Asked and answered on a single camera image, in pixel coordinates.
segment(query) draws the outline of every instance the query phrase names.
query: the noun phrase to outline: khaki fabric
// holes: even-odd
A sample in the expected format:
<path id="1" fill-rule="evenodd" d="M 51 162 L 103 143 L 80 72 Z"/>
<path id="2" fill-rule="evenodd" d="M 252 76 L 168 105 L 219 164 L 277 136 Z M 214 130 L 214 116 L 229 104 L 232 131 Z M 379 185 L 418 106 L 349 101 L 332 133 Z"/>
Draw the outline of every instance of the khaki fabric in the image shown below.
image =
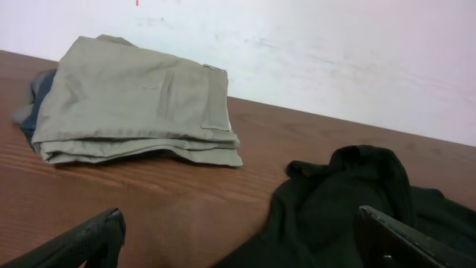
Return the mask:
<path id="1" fill-rule="evenodd" d="M 80 37 L 59 62 L 33 145 L 49 163 L 165 149 L 194 162 L 240 166 L 227 87 L 226 71 L 116 37 Z"/>

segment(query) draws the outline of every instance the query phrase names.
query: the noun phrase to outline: black garment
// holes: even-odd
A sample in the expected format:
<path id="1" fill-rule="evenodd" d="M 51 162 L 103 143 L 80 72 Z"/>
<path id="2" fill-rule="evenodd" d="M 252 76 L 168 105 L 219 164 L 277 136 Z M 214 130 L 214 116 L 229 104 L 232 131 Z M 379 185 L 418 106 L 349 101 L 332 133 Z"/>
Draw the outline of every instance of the black garment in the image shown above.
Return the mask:
<path id="1" fill-rule="evenodd" d="M 28 141 L 30 147 L 33 148 L 31 144 L 31 139 L 33 138 L 33 134 L 36 130 L 36 120 L 38 118 L 39 108 L 45 99 L 45 96 L 50 92 L 51 85 L 53 85 L 53 79 L 56 75 L 57 70 L 52 71 L 48 74 L 47 77 L 41 82 L 38 90 L 38 94 L 35 96 L 35 101 L 33 103 L 33 108 L 31 110 L 31 114 L 20 124 L 20 130 L 25 134 L 25 138 Z"/>
<path id="2" fill-rule="evenodd" d="M 362 267 L 352 226 L 361 205 L 476 255 L 476 213 L 438 190 L 410 187 L 390 150 L 344 147 L 328 165 L 294 161 L 287 174 L 264 228 L 215 267 Z"/>

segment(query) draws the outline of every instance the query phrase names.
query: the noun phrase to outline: white backdrop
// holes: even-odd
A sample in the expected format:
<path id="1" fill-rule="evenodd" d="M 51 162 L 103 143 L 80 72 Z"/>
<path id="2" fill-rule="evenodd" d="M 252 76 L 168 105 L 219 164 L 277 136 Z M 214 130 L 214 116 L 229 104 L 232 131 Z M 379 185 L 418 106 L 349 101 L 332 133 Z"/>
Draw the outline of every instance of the white backdrop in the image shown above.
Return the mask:
<path id="1" fill-rule="evenodd" d="M 0 49 L 121 36 L 227 69 L 233 97 L 476 145 L 475 0 L 139 1 L 0 0 Z"/>

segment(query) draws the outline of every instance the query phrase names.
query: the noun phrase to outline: beige pants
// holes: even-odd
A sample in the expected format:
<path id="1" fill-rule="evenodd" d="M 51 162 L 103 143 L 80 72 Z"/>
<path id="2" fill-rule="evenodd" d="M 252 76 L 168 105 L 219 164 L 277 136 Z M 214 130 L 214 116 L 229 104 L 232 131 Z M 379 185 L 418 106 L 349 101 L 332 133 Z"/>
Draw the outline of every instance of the beige pants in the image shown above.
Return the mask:
<path id="1" fill-rule="evenodd" d="M 80 37 L 60 60 L 33 145 L 46 162 L 101 162 L 166 149 L 198 163 L 242 165 L 226 71 Z"/>

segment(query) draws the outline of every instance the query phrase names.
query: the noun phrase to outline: wood grain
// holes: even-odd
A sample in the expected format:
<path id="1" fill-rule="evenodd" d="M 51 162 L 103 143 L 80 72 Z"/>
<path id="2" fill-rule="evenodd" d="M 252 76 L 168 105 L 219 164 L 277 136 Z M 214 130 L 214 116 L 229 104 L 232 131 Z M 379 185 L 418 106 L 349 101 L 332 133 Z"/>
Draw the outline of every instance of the wood grain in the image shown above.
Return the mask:
<path id="1" fill-rule="evenodd" d="M 240 169 L 154 153 L 103 165 L 45 164 L 10 114 L 30 80 L 56 66 L 0 51 L 0 263 L 118 207 L 127 222 L 119 267 L 209 267 L 263 224 L 291 160 L 327 163 L 350 144 L 392 149 L 412 185 L 476 210 L 474 147 L 235 98 L 228 107 L 242 142 Z"/>

